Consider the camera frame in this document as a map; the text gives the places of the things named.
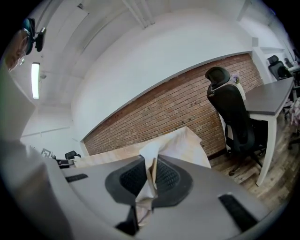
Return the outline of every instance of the light fixture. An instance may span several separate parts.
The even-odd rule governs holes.
[[[39,77],[39,63],[34,62],[31,65],[31,87],[33,99],[39,99],[38,95],[38,77]]]

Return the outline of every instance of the wood plank flooring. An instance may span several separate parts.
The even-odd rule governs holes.
[[[279,115],[274,156],[268,174],[261,186],[256,185],[261,168],[249,157],[245,159],[241,168],[231,177],[235,182],[258,197],[270,210],[274,210],[283,202],[288,201],[300,173],[300,145],[294,144],[292,150],[287,149],[291,135],[292,128],[289,120],[284,120],[283,115]],[[237,159],[228,159],[225,155],[210,161],[212,169],[220,171],[228,177],[228,173],[236,163]]]

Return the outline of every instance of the white ceiling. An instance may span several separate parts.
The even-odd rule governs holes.
[[[140,0],[135,1],[142,9]],[[147,3],[154,17],[184,8],[208,8],[230,17],[238,15],[234,8],[240,10],[244,1],[147,0]],[[83,4],[84,10],[77,7],[79,3]],[[40,99],[32,99],[37,106],[69,107],[95,60],[124,33],[138,25],[122,0],[45,0],[30,16],[36,19],[37,31],[47,27],[45,46],[42,52],[33,49],[12,76],[32,99],[31,64],[41,63],[40,76],[46,78],[40,77]]]

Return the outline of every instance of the purple flower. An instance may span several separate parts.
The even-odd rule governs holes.
[[[240,76],[239,74],[235,73],[231,76],[231,80],[233,80],[234,83],[239,83],[240,81]]]

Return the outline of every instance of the black baseboard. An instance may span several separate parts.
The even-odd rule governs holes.
[[[224,148],[224,149],[222,149],[221,151],[216,152],[216,153],[214,153],[214,154],[208,156],[207,158],[208,158],[208,160],[210,161],[210,160],[212,160],[212,159],[214,159],[214,158],[217,158],[217,157],[219,157],[219,156],[225,154],[226,152],[227,152],[227,150],[226,150],[226,148]]]

